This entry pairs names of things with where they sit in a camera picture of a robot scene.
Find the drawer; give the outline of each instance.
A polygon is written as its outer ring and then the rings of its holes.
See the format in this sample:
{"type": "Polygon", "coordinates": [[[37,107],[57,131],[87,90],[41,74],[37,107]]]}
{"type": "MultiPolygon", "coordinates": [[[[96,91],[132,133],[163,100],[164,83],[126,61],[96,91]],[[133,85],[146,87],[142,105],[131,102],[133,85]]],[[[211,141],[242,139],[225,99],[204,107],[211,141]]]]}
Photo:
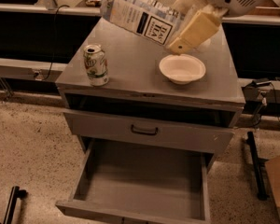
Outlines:
{"type": "Polygon", "coordinates": [[[202,153],[222,152],[233,137],[231,129],[184,122],[70,109],[64,115],[75,135],[202,153]]]}
{"type": "Polygon", "coordinates": [[[56,206],[108,223],[210,223],[203,154],[94,140],[69,200],[56,206]]]}

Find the white can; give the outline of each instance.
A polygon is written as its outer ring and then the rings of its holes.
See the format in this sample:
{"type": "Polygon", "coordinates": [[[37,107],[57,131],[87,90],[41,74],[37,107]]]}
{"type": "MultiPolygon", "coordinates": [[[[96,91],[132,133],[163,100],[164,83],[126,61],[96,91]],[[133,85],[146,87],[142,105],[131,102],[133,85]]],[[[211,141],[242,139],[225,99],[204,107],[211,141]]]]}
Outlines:
{"type": "Polygon", "coordinates": [[[100,44],[84,48],[84,66],[92,86],[103,86],[109,81],[105,52],[100,44]]]}

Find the speckled floor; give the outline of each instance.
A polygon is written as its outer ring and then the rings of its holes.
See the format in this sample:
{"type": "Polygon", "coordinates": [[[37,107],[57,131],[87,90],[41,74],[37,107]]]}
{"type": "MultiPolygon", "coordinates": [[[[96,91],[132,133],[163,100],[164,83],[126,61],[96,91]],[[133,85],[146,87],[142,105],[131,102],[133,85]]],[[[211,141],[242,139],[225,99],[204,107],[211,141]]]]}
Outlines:
{"type": "MultiPolygon", "coordinates": [[[[16,93],[7,103],[0,92],[0,221],[4,219],[11,188],[28,191],[18,201],[13,223],[98,223],[65,217],[56,207],[66,200],[77,178],[83,151],[70,134],[59,97],[16,93]]],[[[242,116],[239,127],[249,126],[242,116]]],[[[235,136],[217,158],[208,174],[212,224],[279,223],[273,198],[258,200],[246,133],[251,128],[234,129],[235,136]]],[[[255,131],[259,156],[280,155],[280,124],[263,118],[255,131]]]]}

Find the drawer handle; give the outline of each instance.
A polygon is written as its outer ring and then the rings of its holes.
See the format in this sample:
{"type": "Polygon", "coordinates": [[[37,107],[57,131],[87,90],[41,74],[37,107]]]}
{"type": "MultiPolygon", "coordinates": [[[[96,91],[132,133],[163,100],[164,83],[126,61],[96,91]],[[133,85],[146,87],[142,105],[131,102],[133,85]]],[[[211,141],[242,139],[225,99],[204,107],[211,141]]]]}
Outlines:
{"type": "Polygon", "coordinates": [[[150,135],[150,136],[154,136],[158,134],[158,127],[154,128],[153,130],[144,130],[144,129],[140,129],[135,127],[133,124],[131,125],[131,132],[132,133],[137,133],[137,134],[142,134],[142,135],[150,135]]]}

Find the bowl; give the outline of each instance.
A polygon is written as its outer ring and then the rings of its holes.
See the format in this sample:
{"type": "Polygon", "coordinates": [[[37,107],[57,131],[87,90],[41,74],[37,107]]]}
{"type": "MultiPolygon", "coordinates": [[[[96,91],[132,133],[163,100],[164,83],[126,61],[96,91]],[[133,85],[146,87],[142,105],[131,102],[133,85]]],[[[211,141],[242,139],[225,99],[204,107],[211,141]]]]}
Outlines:
{"type": "Polygon", "coordinates": [[[205,65],[196,57],[182,54],[169,55],[161,59],[161,73],[178,85],[188,84],[205,75],[205,65]]]}

